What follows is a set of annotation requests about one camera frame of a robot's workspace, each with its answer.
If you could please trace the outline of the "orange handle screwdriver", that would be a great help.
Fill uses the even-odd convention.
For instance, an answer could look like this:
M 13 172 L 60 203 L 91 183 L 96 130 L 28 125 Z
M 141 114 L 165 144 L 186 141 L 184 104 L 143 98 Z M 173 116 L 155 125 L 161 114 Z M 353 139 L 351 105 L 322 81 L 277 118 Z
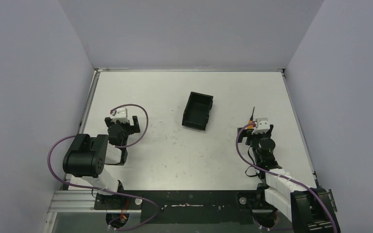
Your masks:
M 254 110 L 255 110 L 255 106 L 253 107 L 252 109 L 252 113 L 251 113 L 251 116 L 250 116 L 250 119 L 249 119 L 249 126 L 247 127 L 248 129 L 252 129 L 254 127 L 256 127 L 256 122 L 254 121 Z

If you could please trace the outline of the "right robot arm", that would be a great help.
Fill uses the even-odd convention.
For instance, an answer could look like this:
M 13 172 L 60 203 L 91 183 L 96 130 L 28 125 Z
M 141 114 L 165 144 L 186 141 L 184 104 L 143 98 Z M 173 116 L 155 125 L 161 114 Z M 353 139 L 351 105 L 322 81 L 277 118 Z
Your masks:
M 329 192 L 301 183 L 278 164 L 272 131 L 273 126 L 265 119 L 237 129 L 235 146 L 246 139 L 250 159 L 243 161 L 258 171 L 262 181 L 261 190 L 254 194 L 254 203 L 260 208 L 271 205 L 279 210 L 295 233 L 341 232 Z

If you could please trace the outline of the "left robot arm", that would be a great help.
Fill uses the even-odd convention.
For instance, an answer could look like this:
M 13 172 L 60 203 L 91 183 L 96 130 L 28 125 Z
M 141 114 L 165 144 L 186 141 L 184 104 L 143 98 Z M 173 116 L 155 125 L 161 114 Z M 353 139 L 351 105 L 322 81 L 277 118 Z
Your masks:
M 128 157 L 128 138 L 140 132 L 138 117 L 129 121 L 123 116 L 105 118 L 107 134 L 91 137 L 77 134 L 63 159 L 63 170 L 67 174 L 82 178 L 91 188 L 97 188 L 95 208 L 123 209 L 130 204 L 124 196 L 121 181 L 114 178 L 106 165 L 123 166 Z

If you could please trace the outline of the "black plastic bin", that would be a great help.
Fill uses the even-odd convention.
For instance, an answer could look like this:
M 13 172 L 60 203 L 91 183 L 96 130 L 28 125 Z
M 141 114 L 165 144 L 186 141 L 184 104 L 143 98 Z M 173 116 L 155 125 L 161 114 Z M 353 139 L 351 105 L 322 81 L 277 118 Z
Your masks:
M 213 105 L 213 96 L 191 92 L 187 101 L 182 126 L 205 131 Z

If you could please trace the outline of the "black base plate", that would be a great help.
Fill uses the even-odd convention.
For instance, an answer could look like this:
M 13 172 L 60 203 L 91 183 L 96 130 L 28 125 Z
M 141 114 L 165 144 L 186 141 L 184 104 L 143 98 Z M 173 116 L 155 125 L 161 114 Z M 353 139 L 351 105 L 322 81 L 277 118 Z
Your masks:
M 256 190 L 175 191 L 127 190 L 124 196 L 95 197 L 95 210 L 115 211 L 107 220 L 139 213 L 141 221 L 156 214 L 151 224 L 218 224 L 234 222 L 252 225 L 255 222 L 273 226 L 278 211 L 263 200 Z

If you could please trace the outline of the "aluminium rail frame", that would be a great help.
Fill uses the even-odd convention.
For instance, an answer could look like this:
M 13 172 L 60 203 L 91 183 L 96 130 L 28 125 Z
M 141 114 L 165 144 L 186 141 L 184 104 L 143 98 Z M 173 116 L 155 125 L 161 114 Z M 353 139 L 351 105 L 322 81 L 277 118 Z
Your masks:
M 182 126 L 183 113 L 191 92 L 213 96 L 213 105 L 205 131 Z M 111 111 L 127 108 L 128 119 L 138 117 L 140 133 L 129 136 L 127 161 L 123 166 L 106 165 L 106 170 L 127 190 L 232 191 L 261 192 L 258 171 L 249 160 L 244 138 L 235 146 L 237 128 L 248 124 L 252 109 L 254 121 L 268 118 L 273 124 L 271 138 L 276 143 L 274 156 L 291 176 L 310 187 L 316 182 L 298 123 L 281 72 L 226 71 L 97 71 L 91 86 L 88 112 L 78 134 L 96 137 L 107 134 L 104 119 Z M 203 233 L 215 225 L 218 232 L 231 227 L 238 233 L 246 227 L 252 232 L 273 232 L 273 228 L 234 222 L 218 224 L 151 224 L 156 214 L 141 221 L 139 213 L 120 214 L 95 210 L 97 188 L 82 178 L 67 174 L 67 190 L 56 191 L 50 212 L 57 220 L 62 213 L 90 213 L 91 216 L 58 225 L 66 232 L 122 233 L 148 228 L 157 232 Z

